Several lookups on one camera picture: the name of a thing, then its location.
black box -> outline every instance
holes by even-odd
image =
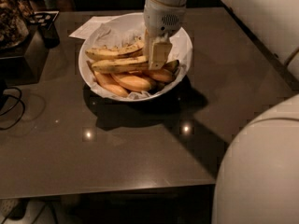
[[[0,50],[0,79],[8,86],[38,83],[49,50],[36,25],[29,27],[24,42],[12,49]]]

dark table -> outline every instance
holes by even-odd
[[[1,199],[213,185],[238,132],[294,96],[223,8],[187,10],[193,64],[174,90],[134,104],[94,95],[78,71],[83,41],[68,36],[92,15],[128,12],[59,15],[61,44],[39,83],[20,86],[20,123],[0,132]]]

floor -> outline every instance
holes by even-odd
[[[84,194],[76,206],[62,205],[60,197],[46,197],[32,199],[23,218],[4,223],[208,224],[212,198],[213,186]]]

table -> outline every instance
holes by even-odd
[[[187,77],[152,102],[125,104],[89,90],[78,71],[92,15],[65,12],[38,84],[20,86],[26,112],[0,132],[0,199],[213,185],[226,148],[252,119],[294,91],[224,8],[188,9]]]

glass jar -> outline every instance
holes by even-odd
[[[29,35],[15,0],[0,0],[0,49],[18,46]]]

